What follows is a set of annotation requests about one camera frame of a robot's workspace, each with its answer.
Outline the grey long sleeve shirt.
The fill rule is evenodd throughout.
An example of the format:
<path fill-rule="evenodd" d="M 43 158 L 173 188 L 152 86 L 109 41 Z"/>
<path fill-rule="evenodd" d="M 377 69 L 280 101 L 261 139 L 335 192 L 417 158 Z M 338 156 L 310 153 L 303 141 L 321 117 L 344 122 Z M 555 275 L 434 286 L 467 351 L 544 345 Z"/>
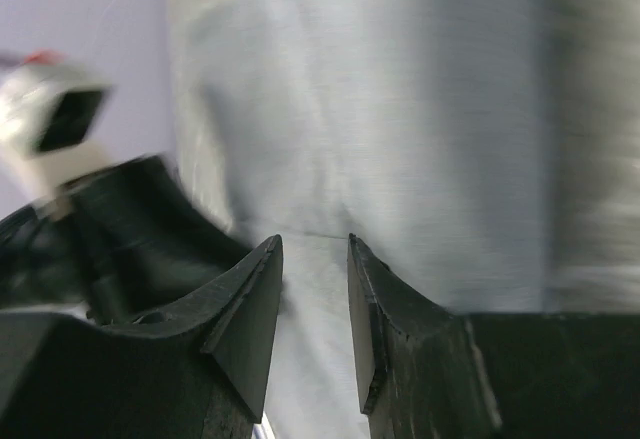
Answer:
<path fill-rule="evenodd" d="M 347 238 L 456 311 L 639 308 L 639 0 L 169 0 L 187 189 L 280 234 L 278 438 L 365 438 Z"/>

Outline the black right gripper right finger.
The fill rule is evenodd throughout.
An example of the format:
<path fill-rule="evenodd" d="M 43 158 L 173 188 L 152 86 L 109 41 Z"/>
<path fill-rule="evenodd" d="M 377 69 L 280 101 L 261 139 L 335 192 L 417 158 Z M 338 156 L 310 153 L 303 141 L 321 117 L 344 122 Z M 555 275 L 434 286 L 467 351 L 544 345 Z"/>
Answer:
<path fill-rule="evenodd" d="M 635 438 L 639 319 L 453 314 L 356 236 L 348 297 L 358 400 L 374 438 Z"/>

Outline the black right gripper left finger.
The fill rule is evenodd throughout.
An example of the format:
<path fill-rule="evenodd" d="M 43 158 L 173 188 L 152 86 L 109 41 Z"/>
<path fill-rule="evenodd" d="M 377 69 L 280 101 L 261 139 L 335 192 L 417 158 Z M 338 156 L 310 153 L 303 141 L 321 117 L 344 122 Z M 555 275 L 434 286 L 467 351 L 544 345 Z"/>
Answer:
<path fill-rule="evenodd" d="M 247 438 L 263 417 L 282 285 L 272 236 L 134 323 L 1 316 L 5 438 Z"/>

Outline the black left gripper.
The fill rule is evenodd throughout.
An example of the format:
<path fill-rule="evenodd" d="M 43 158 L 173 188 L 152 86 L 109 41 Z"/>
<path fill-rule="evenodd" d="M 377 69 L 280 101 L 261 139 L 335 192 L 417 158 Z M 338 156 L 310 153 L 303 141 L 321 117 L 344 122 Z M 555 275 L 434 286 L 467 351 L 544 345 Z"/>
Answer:
<path fill-rule="evenodd" d="M 133 314 L 183 297 L 251 250 L 194 207 L 160 155 L 86 174 L 65 190 L 91 259 Z M 2 308 L 87 301 L 69 242 L 49 219 L 31 205 L 2 219 Z"/>

